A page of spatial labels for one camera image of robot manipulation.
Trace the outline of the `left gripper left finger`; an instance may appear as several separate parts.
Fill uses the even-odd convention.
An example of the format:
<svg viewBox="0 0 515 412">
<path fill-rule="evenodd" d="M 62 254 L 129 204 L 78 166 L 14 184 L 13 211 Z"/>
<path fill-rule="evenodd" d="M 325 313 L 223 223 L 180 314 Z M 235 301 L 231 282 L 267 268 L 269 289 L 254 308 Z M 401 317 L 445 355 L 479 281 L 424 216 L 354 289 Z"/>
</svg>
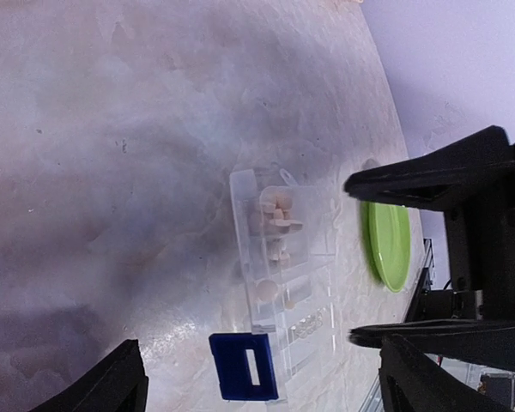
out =
<svg viewBox="0 0 515 412">
<path fill-rule="evenodd" d="M 148 398 L 137 340 L 125 340 L 109 355 L 33 412 L 143 412 Z"/>
</svg>

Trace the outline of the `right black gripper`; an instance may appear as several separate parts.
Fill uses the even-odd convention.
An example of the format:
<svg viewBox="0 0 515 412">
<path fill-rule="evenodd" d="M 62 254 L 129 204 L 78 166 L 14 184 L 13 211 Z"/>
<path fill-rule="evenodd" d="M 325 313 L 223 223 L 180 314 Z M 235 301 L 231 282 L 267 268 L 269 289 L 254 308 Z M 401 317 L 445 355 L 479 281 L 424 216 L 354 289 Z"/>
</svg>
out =
<svg viewBox="0 0 515 412">
<path fill-rule="evenodd" d="M 343 189 L 364 202 L 451 209 L 451 274 L 467 275 L 457 288 L 481 291 L 480 314 L 498 320 L 375 324 L 352 329 L 348 341 L 381 348 L 398 335 L 426 354 L 515 369 L 515 144 L 505 130 L 489 126 L 422 157 L 354 173 Z"/>
</svg>

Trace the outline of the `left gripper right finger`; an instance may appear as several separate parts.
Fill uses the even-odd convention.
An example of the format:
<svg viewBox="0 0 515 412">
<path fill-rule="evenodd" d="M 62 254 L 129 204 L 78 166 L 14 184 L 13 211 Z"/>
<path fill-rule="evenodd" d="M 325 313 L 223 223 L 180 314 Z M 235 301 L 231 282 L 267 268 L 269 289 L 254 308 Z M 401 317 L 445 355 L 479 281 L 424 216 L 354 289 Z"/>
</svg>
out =
<svg viewBox="0 0 515 412">
<path fill-rule="evenodd" d="M 382 340 L 379 380 L 386 411 L 508 411 L 461 383 L 402 336 Z"/>
</svg>

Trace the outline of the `clear plastic pill organizer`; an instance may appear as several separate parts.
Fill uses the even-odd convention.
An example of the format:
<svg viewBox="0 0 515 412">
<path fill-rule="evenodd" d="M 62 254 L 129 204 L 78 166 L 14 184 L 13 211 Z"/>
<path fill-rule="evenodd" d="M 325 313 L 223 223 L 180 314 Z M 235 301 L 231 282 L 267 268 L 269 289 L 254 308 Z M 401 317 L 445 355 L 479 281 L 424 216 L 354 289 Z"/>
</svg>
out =
<svg viewBox="0 0 515 412">
<path fill-rule="evenodd" d="M 298 183 L 283 168 L 234 172 L 229 184 L 249 330 L 209 337 L 220 392 L 227 401 L 263 402 L 269 411 L 284 411 L 292 406 L 289 394 L 313 387 L 327 374 L 340 341 L 333 208 L 319 188 Z M 287 266 L 269 262 L 264 237 L 250 234 L 248 224 L 260 195 L 278 190 L 293 193 L 292 215 L 304 223 L 287 237 Z M 265 279 L 279 286 L 274 301 L 256 296 Z M 294 339 L 290 328 L 319 313 L 323 326 L 306 339 Z"/>
</svg>

